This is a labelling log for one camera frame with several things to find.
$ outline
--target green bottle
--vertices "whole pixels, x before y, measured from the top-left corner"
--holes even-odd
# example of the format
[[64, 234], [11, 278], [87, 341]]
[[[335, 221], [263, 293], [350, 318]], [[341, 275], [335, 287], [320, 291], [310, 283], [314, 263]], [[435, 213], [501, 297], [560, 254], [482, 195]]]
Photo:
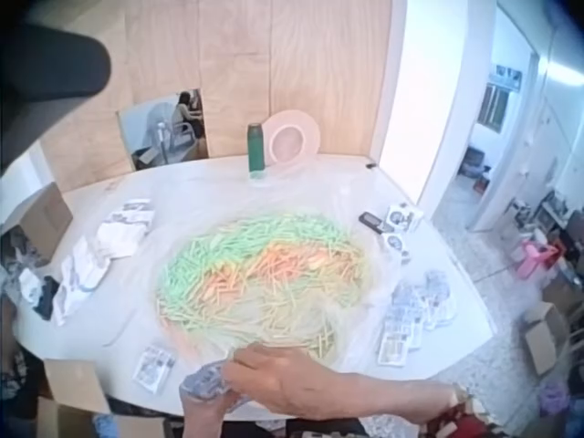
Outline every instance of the green bottle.
[[261, 178], [264, 175], [264, 132], [261, 123], [247, 125], [247, 158], [249, 173], [252, 178]]

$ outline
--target paper plate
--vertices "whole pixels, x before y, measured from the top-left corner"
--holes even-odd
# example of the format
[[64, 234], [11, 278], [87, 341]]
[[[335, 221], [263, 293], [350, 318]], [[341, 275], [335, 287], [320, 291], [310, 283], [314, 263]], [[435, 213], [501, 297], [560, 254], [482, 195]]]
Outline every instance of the paper plate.
[[262, 130], [266, 166], [290, 164], [318, 153], [320, 129], [306, 112], [278, 112], [262, 124]]

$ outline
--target pile of straws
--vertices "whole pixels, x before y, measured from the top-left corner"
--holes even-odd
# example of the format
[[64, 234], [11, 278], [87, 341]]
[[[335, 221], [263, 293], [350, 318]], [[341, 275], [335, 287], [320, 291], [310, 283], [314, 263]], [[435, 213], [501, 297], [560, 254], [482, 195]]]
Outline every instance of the pile of straws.
[[330, 220], [259, 216], [194, 238], [164, 270], [158, 312], [191, 347], [257, 340], [324, 360], [337, 342], [335, 309], [359, 303], [367, 272]]

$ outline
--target pink stool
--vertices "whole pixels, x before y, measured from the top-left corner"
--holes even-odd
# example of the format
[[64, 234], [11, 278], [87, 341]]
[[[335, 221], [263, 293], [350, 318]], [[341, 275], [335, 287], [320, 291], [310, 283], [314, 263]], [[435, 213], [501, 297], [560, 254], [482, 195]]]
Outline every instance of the pink stool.
[[542, 245], [530, 240], [521, 242], [521, 246], [523, 247], [526, 258], [523, 259], [521, 265], [517, 268], [517, 275], [523, 280], [528, 279], [541, 263], [552, 257], [558, 251], [555, 246]]

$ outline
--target white table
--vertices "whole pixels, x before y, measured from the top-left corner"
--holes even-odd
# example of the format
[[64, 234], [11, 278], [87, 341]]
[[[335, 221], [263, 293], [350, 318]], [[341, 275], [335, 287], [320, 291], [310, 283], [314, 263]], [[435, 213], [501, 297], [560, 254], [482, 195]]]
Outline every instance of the white table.
[[[407, 201], [380, 170], [367, 169], [367, 162], [362, 157], [320, 155], [309, 172], [313, 184], [329, 179], [340, 182], [336, 191], [351, 197], [351, 207], [345, 213], [355, 223], [365, 210], [383, 217], [390, 203]], [[262, 184], [270, 184], [269, 178]], [[299, 190], [305, 187], [310, 185], [300, 184]], [[256, 196], [255, 190], [248, 179], [247, 157], [243, 156], [135, 172], [66, 193], [74, 219], [49, 267], [56, 279], [60, 279], [61, 261], [78, 239], [94, 235], [100, 221], [130, 198], [152, 199], [156, 208], [153, 230], [136, 255], [112, 263], [97, 291], [64, 326], [42, 320], [21, 300], [16, 336], [41, 359], [94, 361], [104, 391], [112, 397], [182, 414], [178, 386], [186, 374], [197, 369], [194, 364], [177, 360], [158, 395], [148, 393], [131, 378], [147, 345], [160, 342], [171, 346], [155, 316], [152, 286], [171, 249], [166, 237], [186, 238], [201, 233], [210, 226], [206, 214], [209, 208], [236, 214], [245, 209], [247, 198]], [[285, 203], [289, 195], [282, 193], [280, 202]], [[424, 220], [407, 243], [412, 261], [404, 268], [404, 274], [415, 278], [427, 269], [442, 269], [458, 302], [458, 315], [451, 325], [425, 333], [422, 349], [410, 355], [405, 367], [378, 366], [372, 350], [355, 371], [383, 379], [427, 379], [479, 348], [494, 334], [494, 325], [472, 281], [435, 229]], [[247, 404], [227, 420], [275, 418], [278, 416], [261, 406]]]

